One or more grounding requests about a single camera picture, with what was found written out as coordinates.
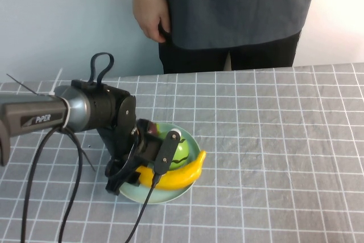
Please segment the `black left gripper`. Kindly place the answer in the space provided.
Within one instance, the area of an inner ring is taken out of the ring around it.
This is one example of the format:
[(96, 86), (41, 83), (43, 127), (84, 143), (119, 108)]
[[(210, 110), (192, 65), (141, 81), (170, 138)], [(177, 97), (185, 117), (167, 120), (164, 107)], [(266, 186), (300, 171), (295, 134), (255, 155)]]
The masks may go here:
[(129, 132), (119, 130), (114, 136), (111, 160), (105, 168), (105, 190), (119, 195), (124, 175), (129, 175), (126, 183), (136, 187), (140, 185), (141, 173), (137, 169), (154, 162), (163, 141), (158, 137), (156, 123), (142, 118), (136, 121)]

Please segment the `person's right hand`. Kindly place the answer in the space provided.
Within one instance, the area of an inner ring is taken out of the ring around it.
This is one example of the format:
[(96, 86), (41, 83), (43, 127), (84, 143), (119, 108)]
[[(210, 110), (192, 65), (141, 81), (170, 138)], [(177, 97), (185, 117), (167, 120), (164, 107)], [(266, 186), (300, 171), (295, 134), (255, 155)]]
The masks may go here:
[(164, 43), (163, 32), (170, 32), (170, 19), (166, 0), (133, 0), (133, 14), (144, 35)]

